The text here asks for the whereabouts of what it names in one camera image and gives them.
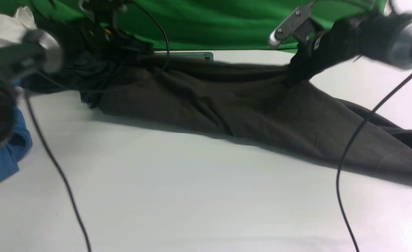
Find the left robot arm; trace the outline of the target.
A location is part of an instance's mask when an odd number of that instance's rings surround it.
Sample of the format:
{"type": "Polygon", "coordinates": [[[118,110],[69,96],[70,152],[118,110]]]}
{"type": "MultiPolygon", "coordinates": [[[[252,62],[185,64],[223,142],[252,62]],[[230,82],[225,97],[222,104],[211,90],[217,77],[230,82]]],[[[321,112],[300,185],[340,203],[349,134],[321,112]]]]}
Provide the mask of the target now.
{"type": "Polygon", "coordinates": [[[18,93],[13,83],[36,73],[55,74],[69,57],[87,53],[101,60],[122,60],[154,51],[153,44],[127,34],[117,16],[134,0],[79,0],[85,15],[70,22],[48,21],[54,32],[40,29],[33,21],[24,24],[0,14],[0,32],[13,41],[0,44],[0,148],[9,140],[16,123],[18,93]]]}

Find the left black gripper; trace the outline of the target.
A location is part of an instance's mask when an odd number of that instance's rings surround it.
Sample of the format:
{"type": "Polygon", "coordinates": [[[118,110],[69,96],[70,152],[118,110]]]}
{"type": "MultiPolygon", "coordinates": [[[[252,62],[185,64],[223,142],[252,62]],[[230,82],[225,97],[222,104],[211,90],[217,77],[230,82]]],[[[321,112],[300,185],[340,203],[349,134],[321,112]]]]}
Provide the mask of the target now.
{"type": "Polygon", "coordinates": [[[154,53],[153,44],[127,34],[118,26],[118,13],[127,11],[132,0],[80,0],[78,6],[88,16],[80,31],[88,51],[96,58],[122,61],[154,53]]]}

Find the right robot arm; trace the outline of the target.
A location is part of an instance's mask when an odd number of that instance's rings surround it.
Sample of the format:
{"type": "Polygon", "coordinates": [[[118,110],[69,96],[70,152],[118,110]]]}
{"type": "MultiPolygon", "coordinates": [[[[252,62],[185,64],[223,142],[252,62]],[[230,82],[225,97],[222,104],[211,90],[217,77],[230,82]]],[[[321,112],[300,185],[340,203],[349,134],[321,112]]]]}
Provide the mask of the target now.
{"type": "Polygon", "coordinates": [[[317,3],[312,0],[298,6],[268,37],[271,49],[278,49],[290,37],[297,41],[297,53],[289,64],[289,83],[310,80],[356,56],[412,69],[412,13],[385,15],[378,7],[345,0],[361,13],[345,16],[326,30],[312,18],[317,3]]]}

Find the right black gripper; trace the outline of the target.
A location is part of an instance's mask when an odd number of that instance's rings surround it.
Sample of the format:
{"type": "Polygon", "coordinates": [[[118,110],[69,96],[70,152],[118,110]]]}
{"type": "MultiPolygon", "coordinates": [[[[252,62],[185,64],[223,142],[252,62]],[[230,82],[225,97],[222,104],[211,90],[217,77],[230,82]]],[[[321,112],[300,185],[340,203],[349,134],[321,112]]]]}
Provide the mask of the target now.
{"type": "Polygon", "coordinates": [[[357,26],[371,13],[371,8],[360,2],[347,4],[360,9],[361,13],[337,20],[329,30],[312,18],[316,2],[308,2],[298,6],[269,35],[271,49],[278,49],[288,38],[297,41],[297,53],[290,60],[286,74],[287,87],[309,81],[318,73],[357,55],[357,26]]]}

